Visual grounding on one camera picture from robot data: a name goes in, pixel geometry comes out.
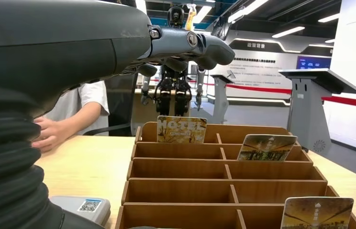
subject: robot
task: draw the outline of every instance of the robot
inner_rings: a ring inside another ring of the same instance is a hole
[[[168,26],[171,28],[182,29],[183,27],[184,11],[182,8],[173,6],[168,10]],[[197,72],[197,95],[196,95],[196,105],[197,110],[200,110],[202,103],[202,85],[204,79],[205,70],[201,67],[198,68]],[[188,103],[192,99],[191,87],[187,82],[188,68],[186,67],[183,71],[175,71],[174,69],[168,67],[167,65],[161,65],[160,67],[160,81],[155,88],[154,97],[148,95],[150,77],[144,77],[143,87],[142,87],[142,99],[143,105],[147,105],[147,99],[150,98],[154,100],[156,104],[156,111],[160,115],[169,115],[170,101],[171,101],[171,91],[175,90],[175,116],[183,116],[184,113],[188,112]]]
[[[40,134],[33,119],[63,93],[115,75],[151,76],[152,64],[183,71],[186,61],[210,69],[233,59],[220,39],[153,26],[133,7],[0,0],[0,229],[102,229],[52,204],[33,165],[41,156],[31,147]]]

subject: card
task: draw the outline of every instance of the card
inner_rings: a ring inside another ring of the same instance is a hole
[[[201,144],[206,134],[207,119],[158,116],[157,141],[165,143]]]
[[[247,135],[237,160],[284,161],[296,141],[291,135]]]
[[[353,202],[341,197],[288,198],[281,229],[347,229]]]

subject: wooden card organizer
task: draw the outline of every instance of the wooden card organizer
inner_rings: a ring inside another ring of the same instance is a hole
[[[283,128],[208,125],[204,144],[168,144],[156,127],[137,130],[116,229],[279,229],[288,197],[339,196],[300,145],[284,162],[236,160],[247,134]]]

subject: person's hand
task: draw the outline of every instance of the person's hand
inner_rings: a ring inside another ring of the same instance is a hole
[[[53,149],[70,137],[62,122],[39,117],[34,120],[34,123],[41,126],[41,134],[33,141],[32,147],[39,148],[41,152]]]

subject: wooden table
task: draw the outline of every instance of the wooden table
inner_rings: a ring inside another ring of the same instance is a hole
[[[76,136],[43,154],[36,164],[45,171],[50,196],[108,199],[112,213],[106,228],[114,228],[133,144],[133,137]],[[356,174],[314,152],[309,156],[340,196],[355,199],[356,215]]]

